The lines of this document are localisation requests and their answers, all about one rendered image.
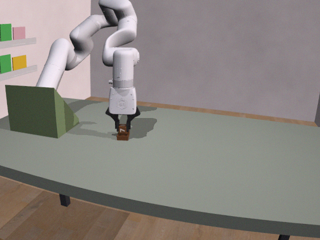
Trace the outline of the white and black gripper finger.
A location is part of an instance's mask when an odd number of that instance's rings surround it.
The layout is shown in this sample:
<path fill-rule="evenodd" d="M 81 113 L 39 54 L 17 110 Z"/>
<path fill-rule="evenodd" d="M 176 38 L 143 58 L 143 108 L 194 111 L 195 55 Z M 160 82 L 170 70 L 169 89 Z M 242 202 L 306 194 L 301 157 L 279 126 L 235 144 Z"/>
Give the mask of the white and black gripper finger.
<path fill-rule="evenodd" d="M 118 114 L 111 114 L 109 113 L 109 108 L 106 110 L 105 114 L 110 116 L 114 121 L 115 121 L 115 129 L 118 132 L 119 131 L 119 125 L 120 125 L 120 120 L 118 118 Z"/>
<path fill-rule="evenodd" d="M 127 122 L 126 122 L 126 131 L 127 131 L 127 132 L 129 132 L 129 129 L 131 129 L 131 121 L 132 121 L 135 117 L 139 116 L 140 114 L 141 114 L 141 113 L 140 113 L 138 107 L 136 106 L 136 113 L 133 114 L 133 115 L 127 115 Z"/>

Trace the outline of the brown wooden tray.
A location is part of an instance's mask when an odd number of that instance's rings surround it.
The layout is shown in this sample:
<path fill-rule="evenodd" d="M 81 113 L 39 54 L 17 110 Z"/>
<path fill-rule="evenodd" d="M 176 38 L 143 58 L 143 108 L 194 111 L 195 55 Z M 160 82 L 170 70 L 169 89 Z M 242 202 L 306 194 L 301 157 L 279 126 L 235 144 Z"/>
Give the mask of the brown wooden tray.
<path fill-rule="evenodd" d="M 127 134 L 117 134 L 117 141 L 128 141 L 130 135 L 130 130 L 128 131 Z"/>

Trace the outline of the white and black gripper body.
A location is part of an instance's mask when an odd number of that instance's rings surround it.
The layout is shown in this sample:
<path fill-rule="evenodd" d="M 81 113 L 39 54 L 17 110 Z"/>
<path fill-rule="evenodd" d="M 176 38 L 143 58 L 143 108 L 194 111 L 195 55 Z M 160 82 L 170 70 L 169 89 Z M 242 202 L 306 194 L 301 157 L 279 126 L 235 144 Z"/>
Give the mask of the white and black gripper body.
<path fill-rule="evenodd" d="M 108 110 L 113 115 L 134 115 L 137 109 L 135 87 L 118 88 L 112 86 L 109 92 Z"/>

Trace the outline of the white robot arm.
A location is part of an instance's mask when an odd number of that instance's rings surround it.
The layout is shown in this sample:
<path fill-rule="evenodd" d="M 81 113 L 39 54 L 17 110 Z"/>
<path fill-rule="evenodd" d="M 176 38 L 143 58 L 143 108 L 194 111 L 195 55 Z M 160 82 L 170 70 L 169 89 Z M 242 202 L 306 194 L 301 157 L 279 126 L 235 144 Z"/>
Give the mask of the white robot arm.
<path fill-rule="evenodd" d="M 113 79 L 109 80 L 115 88 L 131 88 L 134 85 L 134 66 L 140 54 L 133 47 L 119 47 L 132 42 L 137 36 L 137 16 L 129 0 L 99 0 L 104 15 L 90 15 L 70 34 L 70 42 L 65 38 L 55 40 L 49 51 L 47 61 L 37 81 L 36 87 L 55 88 L 57 91 L 64 71 L 74 69 L 93 50 L 91 36 L 103 28 L 116 27 L 103 46 L 102 62 L 113 67 Z M 132 50 L 132 51 L 131 51 Z"/>

